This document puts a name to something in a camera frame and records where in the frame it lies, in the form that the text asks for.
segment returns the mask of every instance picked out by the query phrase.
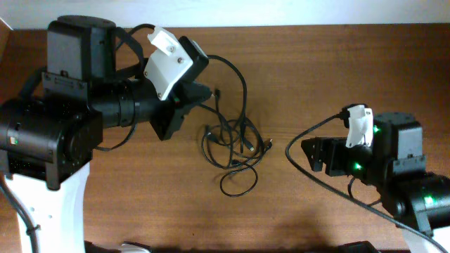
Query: white plastic mount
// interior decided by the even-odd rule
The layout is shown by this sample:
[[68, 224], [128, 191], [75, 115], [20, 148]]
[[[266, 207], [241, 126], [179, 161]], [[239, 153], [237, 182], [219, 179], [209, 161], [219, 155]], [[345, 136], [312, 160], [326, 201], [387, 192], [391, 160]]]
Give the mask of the white plastic mount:
[[[83, 195], [89, 175], [89, 163], [61, 183], [59, 190], [49, 190], [43, 180], [14, 174], [6, 184], [24, 207], [36, 230], [39, 253], [80, 253], [84, 250]], [[18, 216], [23, 253], [31, 253], [30, 237]]]
[[[440, 253], [434, 245], [427, 240], [402, 229], [403, 238], [409, 247], [411, 253]], [[444, 247], [447, 251], [450, 251], [450, 226], [443, 228], [436, 228], [433, 230], [433, 239]]]
[[350, 112], [349, 135], [345, 146], [347, 148], [356, 145], [372, 144], [373, 139], [373, 113], [372, 109], [364, 105], [355, 105], [347, 109]]
[[144, 76], [155, 87], [160, 100], [166, 100], [175, 83], [189, 70], [193, 61], [176, 37], [161, 27], [148, 35], [156, 51], [148, 59]]

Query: wood grain surface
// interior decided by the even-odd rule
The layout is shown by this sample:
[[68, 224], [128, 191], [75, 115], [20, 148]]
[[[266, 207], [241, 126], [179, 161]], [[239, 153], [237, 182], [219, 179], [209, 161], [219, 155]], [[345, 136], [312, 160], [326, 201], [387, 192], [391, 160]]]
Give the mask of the wood grain surface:
[[[375, 113], [412, 112], [423, 125], [427, 169], [450, 176], [450, 25], [333, 25], [170, 29], [196, 40], [209, 54], [229, 59], [248, 83], [247, 115], [274, 147], [257, 166], [259, 183], [244, 197], [221, 194], [223, 171], [200, 153], [210, 112], [194, 109], [181, 131], [160, 142], [149, 124], [110, 153], [95, 151], [84, 197], [85, 239], [97, 245], [124, 240], [182, 249], [309, 249], [369, 240], [378, 249], [403, 249], [400, 230], [315, 185], [287, 161], [284, 150], [299, 132], [350, 103]], [[136, 38], [145, 54], [146, 33]], [[137, 59], [123, 47], [117, 67]], [[15, 96], [27, 76], [46, 64], [45, 31], [14, 31], [0, 64], [0, 102]], [[199, 78], [222, 90], [221, 108], [236, 118], [242, 103], [238, 78], [211, 61]], [[119, 143], [127, 129], [109, 129], [104, 145]], [[345, 136], [342, 122], [314, 136]], [[292, 155], [304, 166], [300, 145]], [[225, 150], [217, 150], [225, 158]], [[349, 179], [319, 178], [345, 190]], [[251, 172], [228, 181], [237, 193]], [[356, 183], [363, 201], [378, 198]], [[0, 197], [0, 248], [19, 252], [18, 224]]]

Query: wire bundle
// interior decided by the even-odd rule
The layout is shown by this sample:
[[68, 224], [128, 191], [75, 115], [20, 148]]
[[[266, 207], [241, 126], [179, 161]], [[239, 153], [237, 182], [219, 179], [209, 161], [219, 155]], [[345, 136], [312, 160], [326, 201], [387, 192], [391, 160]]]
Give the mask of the wire bundle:
[[[255, 169], [255, 166], [258, 165], [263, 156], [266, 154], [266, 152], [272, 147], [272, 141], [269, 140], [268, 143], [264, 143], [262, 140], [261, 135], [259, 134], [256, 126], [252, 123], [252, 121], [245, 116], [245, 109], [247, 106], [247, 84], [245, 82], [244, 76], [240, 73], [238, 68], [234, 66], [232, 63], [230, 63], [227, 59], [222, 58], [220, 56], [214, 56], [209, 55], [209, 59], [212, 60], [219, 60], [225, 64], [227, 64], [239, 77], [239, 80], [243, 87], [243, 106], [240, 111], [238, 119], [230, 119], [227, 120], [223, 116], [223, 114], [219, 111], [219, 99], [220, 99], [220, 91], [216, 90], [214, 92], [214, 99], [215, 99], [215, 109], [206, 106], [206, 105], [200, 105], [200, 107], [209, 110], [210, 112], [213, 112], [217, 115], [219, 118], [219, 124], [216, 126], [206, 126], [205, 134], [202, 137], [201, 140], [201, 149], [203, 156], [205, 159], [212, 165], [225, 170], [232, 170], [225, 175], [222, 176], [220, 180], [220, 191], [229, 197], [240, 197], [247, 193], [249, 193], [257, 184], [258, 182], [258, 173]], [[220, 134], [218, 136], [214, 135], [212, 133], [213, 130], [219, 129]], [[243, 154], [243, 148], [246, 146], [249, 150], [253, 151], [255, 148], [249, 142], [245, 137], [245, 130], [250, 129], [252, 133], [256, 136], [257, 139], [257, 148], [256, 151], [250, 155], [244, 155]], [[225, 140], [224, 134], [228, 135], [228, 141]], [[237, 152], [234, 150], [234, 145], [240, 142], [240, 152]], [[229, 159], [226, 164], [220, 164], [218, 161], [215, 160], [214, 156], [211, 152], [211, 144], [217, 144], [223, 147], [227, 147], [229, 149]], [[234, 156], [238, 156], [242, 160], [234, 159]], [[228, 176], [244, 172], [251, 169], [253, 173], [255, 174], [255, 181], [254, 183], [245, 191], [238, 193], [238, 194], [230, 194], [224, 190], [223, 182], [224, 179]]]

